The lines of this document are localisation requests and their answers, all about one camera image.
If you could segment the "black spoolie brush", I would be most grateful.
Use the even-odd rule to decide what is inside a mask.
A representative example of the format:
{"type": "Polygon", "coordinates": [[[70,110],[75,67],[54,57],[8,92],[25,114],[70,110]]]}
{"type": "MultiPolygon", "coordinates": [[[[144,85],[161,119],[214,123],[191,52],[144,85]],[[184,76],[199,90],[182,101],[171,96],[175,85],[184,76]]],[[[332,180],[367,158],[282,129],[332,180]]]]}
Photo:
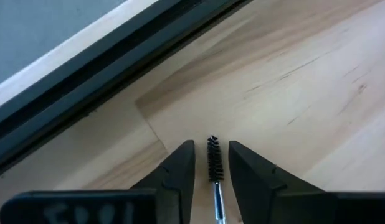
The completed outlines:
{"type": "Polygon", "coordinates": [[[221,182],[224,180],[222,151],[218,137],[213,135],[209,136],[207,139],[207,164],[208,178],[212,183],[214,193],[214,214],[216,224],[227,224],[221,187],[221,182]]]}

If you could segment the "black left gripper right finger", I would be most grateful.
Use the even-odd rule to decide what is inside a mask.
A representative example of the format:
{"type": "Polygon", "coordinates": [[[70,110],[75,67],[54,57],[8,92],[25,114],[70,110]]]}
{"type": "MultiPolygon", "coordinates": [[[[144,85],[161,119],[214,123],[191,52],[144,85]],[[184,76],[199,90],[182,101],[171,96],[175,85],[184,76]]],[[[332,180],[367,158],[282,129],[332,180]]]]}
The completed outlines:
{"type": "Polygon", "coordinates": [[[385,224],[385,192],[327,192],[237,141],[232,186],[244,224],[385,224]]]}

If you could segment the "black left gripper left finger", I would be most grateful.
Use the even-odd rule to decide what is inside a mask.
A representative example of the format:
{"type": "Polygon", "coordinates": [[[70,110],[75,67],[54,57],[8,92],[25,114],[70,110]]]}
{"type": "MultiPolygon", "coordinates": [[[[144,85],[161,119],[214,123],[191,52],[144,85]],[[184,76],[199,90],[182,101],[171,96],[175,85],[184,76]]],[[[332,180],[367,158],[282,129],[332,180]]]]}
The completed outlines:
{"type": "Polygon", "coordinates": [[[189,224],[194,141],[184,141],[129,189],[29,191],[0,209],[0,224],[189,224]]]}

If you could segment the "black aluminium table frame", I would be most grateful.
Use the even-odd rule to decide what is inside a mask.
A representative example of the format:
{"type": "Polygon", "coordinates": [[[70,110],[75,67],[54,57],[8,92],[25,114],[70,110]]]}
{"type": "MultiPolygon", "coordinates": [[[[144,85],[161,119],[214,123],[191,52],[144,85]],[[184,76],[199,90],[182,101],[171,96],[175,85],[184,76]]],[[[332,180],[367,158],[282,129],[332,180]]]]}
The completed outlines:
{"type": "Polygon", "coordinates": [[[156,0],[0,102],[0,175],[251,0],[156,0]]]}

